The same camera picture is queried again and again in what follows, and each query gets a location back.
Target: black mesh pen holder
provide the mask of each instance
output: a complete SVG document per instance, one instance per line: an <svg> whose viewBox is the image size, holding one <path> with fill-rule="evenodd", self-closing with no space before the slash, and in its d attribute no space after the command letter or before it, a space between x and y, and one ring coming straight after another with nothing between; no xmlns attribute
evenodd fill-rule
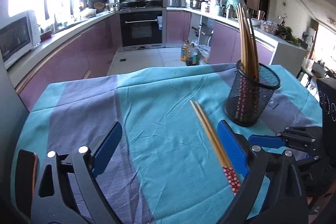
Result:
<svg viewBox="0 0 336 224"><path fill-rule="evenodd" d="M271 69L260 63L259 81L248 78L242 72L240 60L236 67L237 73L225 103L225 111L234 123L250 127L257 122L274 91L280 87L280 79Z"/></svg>

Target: cooking oil bottle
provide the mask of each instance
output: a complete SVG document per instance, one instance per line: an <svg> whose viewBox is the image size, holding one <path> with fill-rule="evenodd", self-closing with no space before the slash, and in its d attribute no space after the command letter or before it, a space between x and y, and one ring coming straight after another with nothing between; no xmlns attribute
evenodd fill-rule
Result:
<svg viewBox="0 0 336 224"><path fill-rule="evenodd" d="M186 58L186 55L187 55L187 50L188 50L189 47L190 47L189 40L184 41L183 45L181 47L181 61L182 62L185 62L185 58Z"/></svg>
<svg viewBox="0 0 336 224"><path fill-rule="evenodd" d="M191 46L187 50L185 64L187 66L197 65L197 54L198 54L197 49L195 49L195 45L192 43Z"/></svg>

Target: red patterned chopstick handle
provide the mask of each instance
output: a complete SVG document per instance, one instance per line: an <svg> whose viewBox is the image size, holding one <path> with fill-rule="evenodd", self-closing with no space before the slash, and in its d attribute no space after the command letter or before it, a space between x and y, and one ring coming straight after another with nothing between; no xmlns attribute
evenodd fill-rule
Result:
<svg viewBox="0 0 336 224"><path fill-rule="evenodd" d="M229 168L227 166L223 166L223 171L225 173L227 180L229 181L233 194L236 195L240 187L240 182L237 178L236 172L232 167Z"/></svg>

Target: oven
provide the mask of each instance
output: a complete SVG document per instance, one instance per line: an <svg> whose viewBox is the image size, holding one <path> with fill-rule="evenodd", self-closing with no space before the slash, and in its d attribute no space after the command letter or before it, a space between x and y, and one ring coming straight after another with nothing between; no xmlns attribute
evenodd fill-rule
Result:
<svg viewBox="0 0 336 224"><path fill-rule="evenodd" d="M120 25L123 50L162 46L162 9L121 13Z"/></svg>

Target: silver screw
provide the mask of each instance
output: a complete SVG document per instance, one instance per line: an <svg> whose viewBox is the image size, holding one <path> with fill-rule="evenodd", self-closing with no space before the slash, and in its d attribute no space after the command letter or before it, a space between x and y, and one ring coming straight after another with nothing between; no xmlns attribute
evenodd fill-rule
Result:
<svg viewBox="0 0 336 224"><path fill-rule="evenodd" d="M253 145L252 146L252 151L254 151L254 152L260 152L260 150L261 150L261 147L259 146L259 145Z"/></svg>
<svg viewBox="0 0 336 224"><path fill-rule="evenodd" d="M81 154L83 154L83 153L86 153L88 150L89 150L89 148L87 146L81 146L78 149L78 152L81 153Z"/></svg>
<svg viewBox="0 0 336 224"><path fill-rule="evenodd" d="M293 153L292 153L291 150L286 150L286 151L285 151L285 155L286 155L287 157L291 157L291 156L293 156Z"/></svg>
<svg viewBox="0 0 336 224"><path fill-rule="evenodd" d="M56 155L56 152L53 151L53 150L51 150L51 151L49 151L49 152L47 153L48 158L52 158L52 157L54 157L55 155Z"/></svg>

